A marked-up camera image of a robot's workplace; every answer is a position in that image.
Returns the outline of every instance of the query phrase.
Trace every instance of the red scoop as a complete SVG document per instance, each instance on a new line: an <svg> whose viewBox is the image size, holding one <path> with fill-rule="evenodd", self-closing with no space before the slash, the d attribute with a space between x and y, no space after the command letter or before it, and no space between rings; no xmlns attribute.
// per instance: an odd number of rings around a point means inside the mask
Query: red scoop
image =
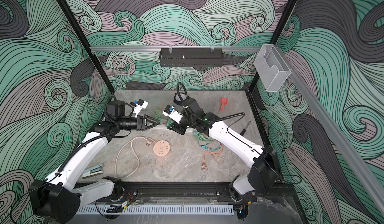
<svg viewBox="0 0 384 224"><path fill-rule="evenodd" d="M222 97L220 100L220 103L221 103L220 111L224 111L224 106L228 104L228 98Z"/></svg>

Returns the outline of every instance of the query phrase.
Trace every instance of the round power strip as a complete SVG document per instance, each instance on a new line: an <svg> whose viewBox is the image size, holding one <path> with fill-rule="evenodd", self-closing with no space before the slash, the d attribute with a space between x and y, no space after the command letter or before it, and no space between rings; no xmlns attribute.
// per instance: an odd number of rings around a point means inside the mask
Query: round power strip
<svg viewBox="0 0 384 224"><path fill-rule="evenodd" d="M160 140L153 146L153 152L157 157L166 157L169 154L170 145L167 141Z"/></svg>

